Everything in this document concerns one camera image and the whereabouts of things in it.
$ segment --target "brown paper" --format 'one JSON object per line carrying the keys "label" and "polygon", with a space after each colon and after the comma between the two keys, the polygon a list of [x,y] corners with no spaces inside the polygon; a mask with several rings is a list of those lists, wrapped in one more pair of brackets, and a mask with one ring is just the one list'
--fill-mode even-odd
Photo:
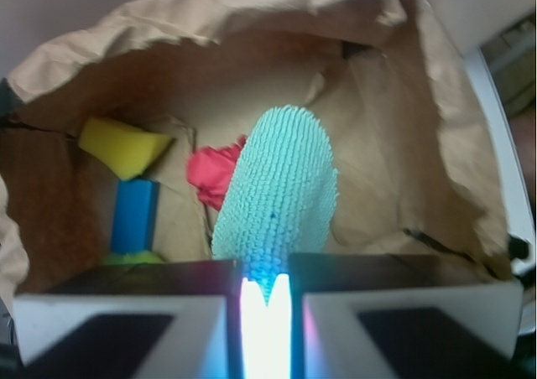
{"label": "brown paper", "polygon": [[116,180],[76,142],[62,133],[8,129],[0,134],[0,174],[30,260],[18,291],[46,290],[104,258]]}
{"label": "brown paper", "polygon": [[[146,175],[162,183],[154,246],[170,260],[210,256],[216,214],[186,182],[192,146],[229,145],[291,103],[320,118],[340,171],[328,252],[438,252],[404,234],[419,231],[508,277],[487,125],[423,0],[138,0],[44,44],[9,82],[32,100],[19,120],[39,129],[76,136],[107,115],[173,131]],[[167,116],[181,122],[149,124]]]}
{"label": "brown paper", "polygon": [[169,262],[211,259],[203,204],[196,189],[185,184],[186,163],[194,146],[194,131],[173,117],[161,117],[143,127],[175,140],[143,177],[160,183],[153,251]]}

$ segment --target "led light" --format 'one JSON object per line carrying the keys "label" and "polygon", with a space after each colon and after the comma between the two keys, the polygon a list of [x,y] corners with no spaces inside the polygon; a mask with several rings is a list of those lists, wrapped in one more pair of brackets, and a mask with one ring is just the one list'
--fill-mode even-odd
{"label": "led light", "polygon": [[287,274],[276,278],[268,306],[259,285],[242,280],[241,324],[245,378],[288,378],[291,298]]}

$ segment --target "blue block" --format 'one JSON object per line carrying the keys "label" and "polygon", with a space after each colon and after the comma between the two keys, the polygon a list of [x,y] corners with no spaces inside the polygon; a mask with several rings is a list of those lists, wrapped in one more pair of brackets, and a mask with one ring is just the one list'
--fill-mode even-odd
{"label": "blue block", "polygon": [[151,250],[159,184],[143,179],[120,181],[112,230],[112,253]]}

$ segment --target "green object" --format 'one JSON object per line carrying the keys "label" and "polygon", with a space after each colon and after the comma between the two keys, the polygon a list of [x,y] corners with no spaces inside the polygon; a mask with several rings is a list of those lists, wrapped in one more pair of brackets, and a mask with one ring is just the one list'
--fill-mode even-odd
{"label": "green object", "polygon": [[123,264],[161,264],[164,261],[152,252],[144,251],[127,255],[111,253],[102,262],[104,266],[118,266]]}

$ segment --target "white panel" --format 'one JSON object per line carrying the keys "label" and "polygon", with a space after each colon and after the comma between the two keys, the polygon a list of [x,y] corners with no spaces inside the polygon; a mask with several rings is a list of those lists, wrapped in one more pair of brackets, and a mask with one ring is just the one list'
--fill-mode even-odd
{"label": "white panel", "polygon": [[519,165],[519,158],[514,148],[513,138],[511,137],[502,103],[481,51],[475,49],[469,53],[465,57],[465,64],[473,90],[476,92],[487,117],[498,161],[508,232],[513,236],[524,239],[531,245],[529,247],[529,257],[526,260],[515,259],[512,263],[514,273],[522,274],[535,266],[534,221],[522,169]]}
{"label": "white panel", "polygon": [[[137,377],[227,376],[226,300],[219,296],[22,295],[13,304],[18,346],[28,364],[96,314],[164,313],[174,322]],[[214,356],[208,352],[215,351]]]}
{"label": "white panel", "polygon": [[307,294],[306,377],[396,377],[357,320],[357,313],[368,310],[436,307],[510,359],[519,331],[522,292],[522,286],[513,282]]}

